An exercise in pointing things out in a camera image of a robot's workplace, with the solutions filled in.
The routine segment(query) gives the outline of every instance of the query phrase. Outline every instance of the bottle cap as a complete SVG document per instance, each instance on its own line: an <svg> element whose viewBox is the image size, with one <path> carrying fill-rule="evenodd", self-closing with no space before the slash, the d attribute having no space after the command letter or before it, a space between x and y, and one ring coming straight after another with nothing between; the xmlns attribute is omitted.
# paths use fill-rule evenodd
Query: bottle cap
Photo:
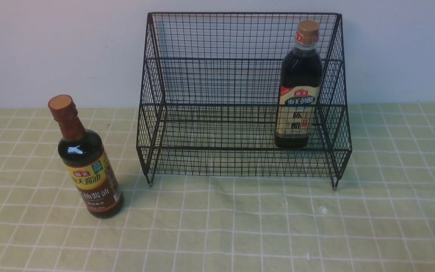
<svg viewBox="0 0 435 272"><path fill-rule="evenodd" d="M48 107L56 122L69 121L78 115L73 99L66 94L57 95L50 99Z"/></svg>
<svg viewBox="0 0 435 272"><path fill-rule="evenodd" d="M311 45L318 42L320 36L320 24L307 20L298 24L296 31L295 41L303 43L304 45Z"/></svg>

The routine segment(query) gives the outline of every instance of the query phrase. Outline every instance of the dark liquid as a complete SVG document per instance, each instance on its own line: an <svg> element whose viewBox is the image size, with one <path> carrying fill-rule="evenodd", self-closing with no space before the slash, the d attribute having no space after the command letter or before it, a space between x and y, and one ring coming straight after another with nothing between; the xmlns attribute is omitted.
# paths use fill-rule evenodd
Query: dark liquid
<svg viewBox="0 0 435 272"><path fill-rule="evenodd" d="M280 87L294 88L296 86L319 87L321 84L321 58L315 49L301 50L293 48L281 64ZM300 137L283 137L275 130L275 144L278 148L304 148L309 141L309 135Z"/></svg>
<svg viewBox="0 0 435 272"><path fill-rule="evenodd" d="M83 167L98 160L103 154L102 138L93 130L87 129L85 136L79 141L60 140L58 154L64 164L71 167ZM89 212L97 218L110 218L119 213L124 204L124 198L117 205L106 212Z"/></svg>

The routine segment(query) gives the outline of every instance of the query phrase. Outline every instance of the wire shelf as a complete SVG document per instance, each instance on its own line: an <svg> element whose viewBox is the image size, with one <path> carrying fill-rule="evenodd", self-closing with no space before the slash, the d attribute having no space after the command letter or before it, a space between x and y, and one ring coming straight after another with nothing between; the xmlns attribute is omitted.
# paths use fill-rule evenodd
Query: wire shelf
<svg viewBox="0 0 435 272"><path fill-rule="evenodd" d="M321 25L320 95L298 124L307 146L277 148L281 62L305 19ZM352 153L341 15L149 13L136 146L150 185L158 173L330 177L336 189Z"/></svg>

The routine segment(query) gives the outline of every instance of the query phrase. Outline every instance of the bottle neck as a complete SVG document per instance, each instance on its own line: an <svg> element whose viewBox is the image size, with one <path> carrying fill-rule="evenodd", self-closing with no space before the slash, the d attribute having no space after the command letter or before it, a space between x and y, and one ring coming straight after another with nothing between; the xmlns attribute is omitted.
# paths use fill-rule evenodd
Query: bottle neck
<svg viewBox="0 0 435 272"><path fill-rule="evenodd" d="M316 55L316 43L304 45L303 43L295 42L293 53L300 57Z"/></svg>
<svg viewBox="0 0 435 272"><path fill-rule="evenodd" d="M58 122L58 125L60 126L65 141L78 141L86 134L85 127L83 127L83 124L78 117L65 122Z"/></svg>

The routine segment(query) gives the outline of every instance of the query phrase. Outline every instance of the glass bottle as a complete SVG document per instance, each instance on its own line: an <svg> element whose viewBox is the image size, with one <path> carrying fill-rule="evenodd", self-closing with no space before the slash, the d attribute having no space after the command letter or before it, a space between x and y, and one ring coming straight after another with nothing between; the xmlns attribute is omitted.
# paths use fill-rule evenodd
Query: glass bottle
<svg viewBox="0 0 435 272"><path fill-rule="evenodd" d="M278 148L304 148L313 130L315 105L322 78L322 63L316 52L320 25L302 21L294 48L281 65L276 115L275 144Z"/></svg>
<svg viewBox="0 0 435 272"><path fill-rule="evenodd" d="M113 217L122 209L124 198L102 138L95 131L83 127L69 95L55 96L48 102L48 107L62 131L58 154L86 208L97 218Z"/></svg>

